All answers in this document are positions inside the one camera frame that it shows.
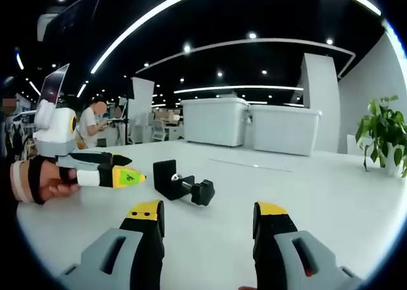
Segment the white table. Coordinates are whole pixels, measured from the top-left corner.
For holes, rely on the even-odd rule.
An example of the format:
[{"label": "white table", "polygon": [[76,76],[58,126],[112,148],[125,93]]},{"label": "white table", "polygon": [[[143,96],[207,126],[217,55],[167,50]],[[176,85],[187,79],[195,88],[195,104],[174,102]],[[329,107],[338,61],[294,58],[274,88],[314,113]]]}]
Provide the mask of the white table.
[{"label": "white table", "polygon": [[[365,172],[360,156],[302,157],[183,141],[103,150],[131,157],[146,182],[119,191],[84,187],[43,206],[18,206],[28,241],[54,275],[79,263],[81,252],[118,228],[132,206],[158,198],[165,202],[164,290],[255,286],[251,236],[258,200],[285,207],[299,230],[311,232],[336,253],[339,265],[362,278],[387,252],[406,214],[406,182],[376,167]],[[208,207],[170,202],[154,190],[153,163],[174,158],[183,176],[214,182]]]}]

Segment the computer screen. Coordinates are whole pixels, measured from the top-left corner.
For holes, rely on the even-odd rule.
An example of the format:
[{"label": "computer screen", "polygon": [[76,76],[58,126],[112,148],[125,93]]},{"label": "computer screen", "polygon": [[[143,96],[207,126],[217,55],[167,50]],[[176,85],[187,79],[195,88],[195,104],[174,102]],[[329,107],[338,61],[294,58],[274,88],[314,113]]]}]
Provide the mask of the computer screen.
[{"label": "computer screen", "polygon": [[57,104],[59,92],[61,91],[62,83],[64,82],[68,67],[69,64],[66,64],[45,78],[43,87],[41,89],[41,95],[38,99],[38,104],[43,99],[46,99],[48,102],[53,104]]}]

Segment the hand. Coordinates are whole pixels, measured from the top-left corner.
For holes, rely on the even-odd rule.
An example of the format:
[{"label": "hand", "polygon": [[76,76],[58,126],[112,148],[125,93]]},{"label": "hand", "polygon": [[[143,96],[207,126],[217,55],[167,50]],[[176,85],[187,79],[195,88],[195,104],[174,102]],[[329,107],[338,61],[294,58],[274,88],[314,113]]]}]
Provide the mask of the hand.
[{"label": "hand", "polygon": [[[70,179],[76,178],[75,169],[71,169],[68,174]],[[78,184],[66,184],[61,180],[58,166],[49,161],[43,162],[39,178],[39,196],[44,201],[55,197],[68,197],[79,189]]]}]

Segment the strap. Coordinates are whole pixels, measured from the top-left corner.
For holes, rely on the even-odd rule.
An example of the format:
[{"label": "strap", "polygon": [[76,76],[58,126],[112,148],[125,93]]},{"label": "strap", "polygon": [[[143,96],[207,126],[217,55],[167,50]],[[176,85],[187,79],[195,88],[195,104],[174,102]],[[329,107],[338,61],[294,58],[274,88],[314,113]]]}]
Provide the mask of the strap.
[{"label": "strap", "polygon": [[36,156],[30,160],[30,167],[28,168],[28,183],[31,189],[31,195],[37,204],[44,204],[44,201],[39,196],[39,179],[41,175],[41,167],[45,157]]},{"label": "strap", "polygon": [[22,161],[17,161],[13,164],[13,178],[14,178],[14,186],[15,190],[17,191],[17,195],[21,201],[24,203],[30,203],[27,196],[24,193],[24,189],[21,185],[21,178],[20,178],[20,164]]}]

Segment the flower pot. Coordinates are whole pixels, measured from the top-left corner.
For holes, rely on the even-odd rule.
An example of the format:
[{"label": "flower pot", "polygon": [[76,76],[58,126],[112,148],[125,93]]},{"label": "flower pot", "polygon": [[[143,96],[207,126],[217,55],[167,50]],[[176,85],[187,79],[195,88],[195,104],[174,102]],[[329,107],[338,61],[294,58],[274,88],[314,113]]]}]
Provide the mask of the flower pot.
[{"label": "flower pot", "polygon": [[400,148],[401,151],[404,151],[404,146],[397,145],[393,147],[391,143],[387,143],[389,145],[389,153],[387,154],[386,158],[386,167],[385,172],[390,177],[401,177],[401,172],[403,170],[403,160],[401,160],[400,164],[396,166],[394,163],[394,152],[397,148]]}]

